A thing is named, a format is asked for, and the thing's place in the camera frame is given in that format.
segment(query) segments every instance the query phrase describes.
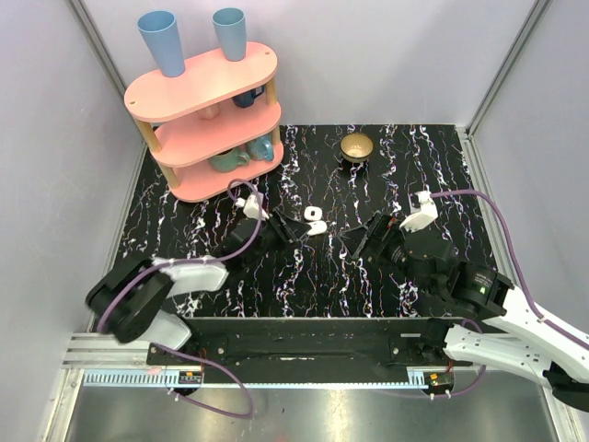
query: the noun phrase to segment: gray wall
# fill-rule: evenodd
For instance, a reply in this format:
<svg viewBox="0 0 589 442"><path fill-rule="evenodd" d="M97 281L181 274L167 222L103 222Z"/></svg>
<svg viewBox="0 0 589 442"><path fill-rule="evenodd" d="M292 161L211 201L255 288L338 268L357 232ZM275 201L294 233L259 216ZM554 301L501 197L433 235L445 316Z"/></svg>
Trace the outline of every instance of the gray wall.
<svg viewBox="0 0 589 442"><path fill-rule="evenodd" d="M588 19L585 0L552 4L475 134L535 299L586 332Z"/></svg>
<svg viewBox="0 0 589 442"><path fill-rule="evenodd" d="M62 0L0 3L0 427L36 440L140 135Z"/></svg>
<svg viewBox="0 0 589 442"><path fill-rule="evenodd" d="M278 54L283 123L467 124L534 0L85 0L127 84L156 69L137 31L178 17L184 55L217 47L212 16L237 6Z"/></svg>

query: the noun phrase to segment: black object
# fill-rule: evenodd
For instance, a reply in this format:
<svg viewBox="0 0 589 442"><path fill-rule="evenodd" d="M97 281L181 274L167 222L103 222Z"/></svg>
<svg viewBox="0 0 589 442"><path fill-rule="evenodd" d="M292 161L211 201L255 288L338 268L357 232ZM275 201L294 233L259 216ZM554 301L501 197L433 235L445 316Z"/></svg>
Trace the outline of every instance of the black object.
<svg viewBox="0 0 589 442"><path fill-rule="evenodd" d="M447 325L455 322L440 321ZM193 336L180 351L188 355L206 354L207 359L231 367L246 383L406 382L408 366L449 363L445 355L438 359L424 357L418 348L419 338L402 336L426 333L427 320L222 318L192 319L186 323ZM407 357L409 353L413 355L411 359ZM146 361L153 366L197 364L155 346L150 347ZM218 370L205 367L205 372L207 383L227 382Z"/></svg>
<svg viewBox="0 0 589 442"><path fill-rule="evenodd" d="M144 253L127 255L90 290L86 304L100 318L121 290L151 265ZM105 332L113 333L120 343L139 338L151 325L173 284L165 273L147 275L110 313Z"/></svg>
<svg viewBox="0 0 589 442"><path fill-rule="evenodd" d="M213 256L226 256L239 250L251 238L256 223L257 220L250 218L240 220L236 228L213 252ZM296 221L274 209L270 212L268 221L262 225L252 245L234 259L225 261L225 267L229 273L239 272L269 250L280 250L288 244L299 241L310 229L309 224Z"/></svg>
<svg viewBox="0 0 589 442"><path fill-rule="evenodd" d="M427 390L423 392L427 395L446 394L454 388L454 374L449 372L428 373L425 376Z"/></svg>
<svg viewBox="0 0 589 442"><path fill-rule="evenodd" d="M485 320L505 314L502 303L511 281L491 268L459 260L452 242L431 229L407 233L396 218L376 212L338 239L353 259L388 266L413 280L423 316Z"/></svg>
<svg viewBox="0 0 589 442"><path fill-rule="evenodd" d="M582 412L589 412L589 384L572 379L554 362L542 374L549 381L556 399Z"/></svg>

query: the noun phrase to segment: small white block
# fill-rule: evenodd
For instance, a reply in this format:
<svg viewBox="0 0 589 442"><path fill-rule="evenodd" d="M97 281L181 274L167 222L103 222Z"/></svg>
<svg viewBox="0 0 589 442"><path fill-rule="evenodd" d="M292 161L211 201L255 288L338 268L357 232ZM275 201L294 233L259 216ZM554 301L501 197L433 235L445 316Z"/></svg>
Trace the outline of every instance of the small white block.
<svg viewBox="0 0 589 442"><path fill-rule="evenodd" d="M318 207L310 205L305 208L305 219L307 221L318 221L323 216L323 211Z"/></svg>
<svg viewBox="0 0 589 442"><path fill-rule="evenodd" d="M309 237L319 235L328 231L328 225L325 221L313 221L308 223L311 226L311 230L307 232Z"/></svg>

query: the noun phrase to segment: shelf tier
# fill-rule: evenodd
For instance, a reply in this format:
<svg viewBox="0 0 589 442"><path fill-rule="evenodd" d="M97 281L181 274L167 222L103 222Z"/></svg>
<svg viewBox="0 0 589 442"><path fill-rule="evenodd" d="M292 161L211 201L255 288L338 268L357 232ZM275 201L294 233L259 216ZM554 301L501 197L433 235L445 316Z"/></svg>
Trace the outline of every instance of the shelf tier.
<svg viewBox="0 0 589 442"><path fill-rule="evenodd" d="M185 61L181 76L168 78L159 69L131 83L124 102L142 122L169 122L268 82L276 72L276 53L265 44L248 42L246 58L229 62L221 49Z"/></svg>
<svg viewBox="0 0 589 442"><path fill-rule="evenodd" d="M220 173L204 160L188 168L175 169L179 178L180 186L170 189L174 196L187 203L199 203L208 200L227 190L229 181L235 178L252 180L259 175L275 169L283 160L284 147L280 143L274 145L273 161L249 161L246 166L240 166L227 173Z"/></svg>
<svg viewBox="0 0 589 442"><path fill-rule="evenodd" d="M231 99L219 107L219 115L211 120L191 113L157 128L156 136L162 146L159 152L152 153L157 162L170 168L191 166L271 132L281 115L280 104L268 106L265 95L245 109Z"/></svg>

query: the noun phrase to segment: navy mug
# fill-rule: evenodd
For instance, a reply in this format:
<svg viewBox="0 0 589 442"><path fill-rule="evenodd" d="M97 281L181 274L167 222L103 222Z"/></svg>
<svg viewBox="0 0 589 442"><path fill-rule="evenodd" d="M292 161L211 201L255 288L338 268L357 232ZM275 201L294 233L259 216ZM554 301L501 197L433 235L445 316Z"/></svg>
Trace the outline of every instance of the navy mug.
<svg viewBox="0 0 589 442"><path fill-rule="evenodd" d="M233 97L233 102L236 103L236 106L239 108L248 108L254 104L254 100L263 94L265 90L265 86L262 86L260 92L258 93L256 93L256 89L251 89L248 92L244 92L243 94L235 95Z"/></svg>

